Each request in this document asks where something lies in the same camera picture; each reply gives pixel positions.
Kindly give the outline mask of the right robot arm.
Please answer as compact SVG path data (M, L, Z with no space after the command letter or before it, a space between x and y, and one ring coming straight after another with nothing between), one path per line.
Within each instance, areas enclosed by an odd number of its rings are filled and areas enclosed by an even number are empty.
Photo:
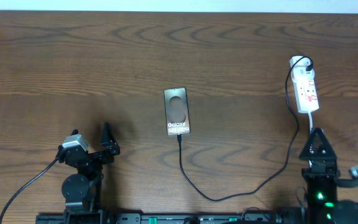
M306 182L305 200L299 208L283 208L282 223L358 223L358 202L339 200L338 188L358 187L358 174L340 178L337 155L321 128L312 130L299 159L307 161L301 170Z

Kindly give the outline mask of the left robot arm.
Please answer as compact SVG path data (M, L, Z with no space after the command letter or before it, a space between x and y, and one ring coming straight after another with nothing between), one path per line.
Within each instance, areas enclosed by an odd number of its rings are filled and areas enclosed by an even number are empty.
M62 183L65 198L65 223L115 223L116 217L101 207L103 166L112 164L120 154L120 147L112 135L109 123L104 123L100 145L104 150L88 152L87 140L73 130L58 146L58 162L74 167L77 173Z

